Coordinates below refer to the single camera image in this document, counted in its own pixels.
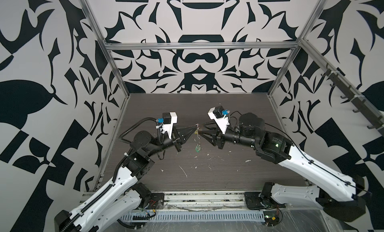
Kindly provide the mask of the red handled wire keyring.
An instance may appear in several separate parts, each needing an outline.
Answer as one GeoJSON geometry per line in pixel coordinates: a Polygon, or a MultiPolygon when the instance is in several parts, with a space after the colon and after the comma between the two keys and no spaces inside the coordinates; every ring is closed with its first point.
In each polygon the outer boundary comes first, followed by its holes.
{"type": "MultiPolygon", "coordinates": [[[[196,124],[195,126],[197,126],[197,130],[200,131],[200,126],[199,126],[199,124],[196,124]]],[[[194,135],[195,135],[195,143],[196,143],[196,146],[197,146],[197,145],[200,145],[200,146],[201,146],[201,138],[200,138],[200,134],[196,135],[196,134],[194,133],[194,135]]]]}

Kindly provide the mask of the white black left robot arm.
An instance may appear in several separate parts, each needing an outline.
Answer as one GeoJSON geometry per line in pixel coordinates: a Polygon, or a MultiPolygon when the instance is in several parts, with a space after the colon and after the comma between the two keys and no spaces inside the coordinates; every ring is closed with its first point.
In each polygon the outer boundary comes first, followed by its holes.
{"type": "Polygon", "coordinates": [[[145,209],[152,193],[140,180],[154,165],[151,157],[171,147],[180,152],[197,130],[197,126],[177,128],[176,123],[176,113],[169,112],[160,119],[144,118],[123,132],[119,140],[130,149],[116,166],[112,178],[78,207],[59,212],[54,218],[55,231],[103,232],[124,213],[145,209]],[[131,142],[124,138],[147,121],[156,123],[157,137],[140,131],[131,142]]]}

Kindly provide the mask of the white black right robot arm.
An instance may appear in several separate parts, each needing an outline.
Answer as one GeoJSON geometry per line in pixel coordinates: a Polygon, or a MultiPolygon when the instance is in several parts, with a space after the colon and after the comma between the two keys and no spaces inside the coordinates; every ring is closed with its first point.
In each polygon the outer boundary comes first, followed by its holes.
{"type": "Polygon", "coordinates": [[[366,201],[359,196],[365,190],[362,177],[344,175],[317,161],[283,135],[266,131],[265,121],[253,113],[242,114],[235,128],[230,126],[227,111],[210,111],[208,115],[212,122],[199,135],[214,147],[223,149],[226,143],[232,143],[252,148],[261,159],[312,183],[303,187],[265,183],[258,195],[245,194],[248,209],[276,209],[285,205],[319,208],[343,222],[353,222],[366,213],[366,201]]]}

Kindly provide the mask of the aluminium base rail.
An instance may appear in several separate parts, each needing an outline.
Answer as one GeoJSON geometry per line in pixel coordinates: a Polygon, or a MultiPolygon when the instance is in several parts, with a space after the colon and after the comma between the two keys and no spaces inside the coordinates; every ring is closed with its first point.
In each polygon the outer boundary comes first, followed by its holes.
{"type": "MultiPolygon", "coordinates": [[[[118,195],[109,190],[109,195],[101,196],[91,205],[95,208],[108,209],[115,204],[123,206],[123,211],[131,211],[139,207],[143,199],[129,190],[118,195]]],[[[247,210],[245,191],[152,191],[148,203],[155,210],[169,212],[212,212],[212,211],[244,211],[247,210]]]]}

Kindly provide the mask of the black wall hook rack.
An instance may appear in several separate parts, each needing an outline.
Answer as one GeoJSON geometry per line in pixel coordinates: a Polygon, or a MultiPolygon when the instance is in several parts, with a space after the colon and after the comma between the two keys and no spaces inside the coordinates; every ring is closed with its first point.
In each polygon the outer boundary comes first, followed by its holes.
{"type": "Polygon", "coordinates": [[[321,66],[324,71],[322,77],[326,77],[332,83],[330,84],[331,90],[329,93],[329,103],[331,104],[332,93],[337,88],[343,95],[341,99],[346,102],[351,102],[356,109],[354,113],[361,113],[366,120],[371,124],[367,126],[369,130],[377,130],[382,137],[384,136],[384,115],[381,113],[358,89],[349,82],[342,72],[332,70],[327,63],[326,66],[321,66]]]}

